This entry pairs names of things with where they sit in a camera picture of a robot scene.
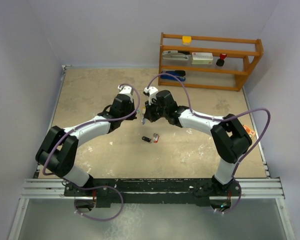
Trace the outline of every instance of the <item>red and black object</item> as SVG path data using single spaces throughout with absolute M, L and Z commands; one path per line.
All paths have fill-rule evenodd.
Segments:
M 227 57 L 227 54 L 221 53 L 220 58 L 216 61 L 216 65 L 219 67 L 222 67 L 225 64 L 225 58 Z

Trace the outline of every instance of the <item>red object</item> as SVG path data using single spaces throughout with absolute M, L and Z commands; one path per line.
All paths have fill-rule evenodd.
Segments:
M 227 57 L 227 54 L 224 54 L 224 53 L 221 53 L 221 54 L 220 54 L 220 59 L 221 59 L 221 60 L 224 60 L 226 57 Z

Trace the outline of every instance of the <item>metal frame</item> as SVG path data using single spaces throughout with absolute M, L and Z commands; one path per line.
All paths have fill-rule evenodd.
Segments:
M 64 79 L 66 76 L 67 68 L 76 68 L 70 65 L 63 66 L 63 75 L 61 78 L 62 84 L 59 89 L 58 99 L 60 97 L 60 93 L 62 90 L 62 86 L 64 83 Z M 242 89 L 243 95 L 247 104 L 247 108 L 250 110 L 250 103 L 247 99 L 247 95 L 245 93 L 244 88 Z M 58 101 L 56 101 L 53 114 L 48 126 L 50 129 L 54 115 L 57 109 Z M 256 137 L 258 138 L 258 132 L 256 128 L 256 123 L 252 114 L 250 114 L 251 122 L 253 128 L 256 132 Z M 262 150 L 262 146 L 259 143 L 259 149 L 261 158 L 263 161 L 263 165 L 266 171 L 266 175 L 268 178 L 237 178 L 236 180 L 239 181 L 241 188 L 242 188 L 242 199 L 275 199 L 278 212 L 281 218 L 282 226 L 284 228 L 286 238 L 288 240 L 295 240 L 295 234 L 289 219 L 288 211 L 285 204 L 285 195 L 282 188 L 282 184 L 279 178 L 270 178 L 270 174 L 268 171 L 267 162 L 265 160 L 265 156 Z M 27 211 L 28 203 L 30 199 L 77 199 L 77 200 L 92 200 L 92 197 L 87 196 L 80 196 L 80 197 L 73 197 L 73 196 L 65 196 L 65 187 L 62 185 L 61 179 L 26 179 L 23 184 L 23 189 L 21 192 L 20 200 L 17 207 L 17 212 L 14 218 L 14 222 L 11 228 L 11 232 L 9 235 L 9 240 L 17 240 L 19 239 L 20 231 L 22 228 L 22 224 L 24 221 L 24 217 Z M 210 197 L 211 200 L 218 200 L 223 197 Z

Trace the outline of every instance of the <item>gray wall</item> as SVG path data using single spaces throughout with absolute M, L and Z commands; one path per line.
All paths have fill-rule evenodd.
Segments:
M 160 33 L 257 38 L 278 0 L 29 0 L 62 64 L 157 66 Z
M 62 68 L 27 0 L 0 0 L 0 240 L 48 127 Z
M 264 56 L 245 89 L 253 108 L 269 108 L 262 140 L 272 177 L 281 177 L 288 211 L 300 239 L 300 0 L 280 0 L 260 35 Z M 259 131 L 265 115 L 254 115 Z

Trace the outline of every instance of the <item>wooden rack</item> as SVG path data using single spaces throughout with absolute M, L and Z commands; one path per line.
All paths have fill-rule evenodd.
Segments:
M 200 41 L 213 41 L 213 42 L 224 42 L 224 43 L 238 43 L 238 44 L 253 44 L 255 51 L 243 51 L 243 50 L 230 50 L 230 49 L 217 49 L 217 48 L 204 48 L 204 47 L 193 47 L 193 46 L 178 46 L 178 45 L 164 45 L 164 38 L 166 39 L 180 39 L 182 41 L 182 35 L 176 34 L 165 34 L 161 33 L 160 41 L 160 59 L 159 59 L 159 73 L 162 70 L 188 70 L 188 71 L 199 71 L 208 73 L 222 73 L 222 74 L 233 74 L 235 79 L 235 86 L 217 86 L 217 85 L 201 85 L 184 83 L 186 87 L 190 88 L 204 88 L 204 89 L 218 89 L 218 90 L 232 90 L 240 91 L 248 77 L 255 69 L 262 55 L 264 54 L 264 48 L 260 39 L 239 39 L 239 38 L 225 38 L 225 37 L 211 37 L 211 36 L 191 36 L 191 39 Z M 190 61 L 182 62 L 178 61 L 177 64 L 169 64 L 169 61 L 162 59 L 163 51 L 178 50 L 190 52 L 202 52 L 212 53 L 214 57 L 218 57 L 220 54 L 227 54 L 227 58 L 239 58 L 243 61 L 242 70 L 231 70 L 223 69 L 223 67 L 207 68 L 206 65 L 191 64 Z M 253 56 L 252 62 L 249 61 L 249 56 Z M 163 81 L 161 78 L 158 79 L 158 85 L 167 86 L 181 86 L 179 82 Z

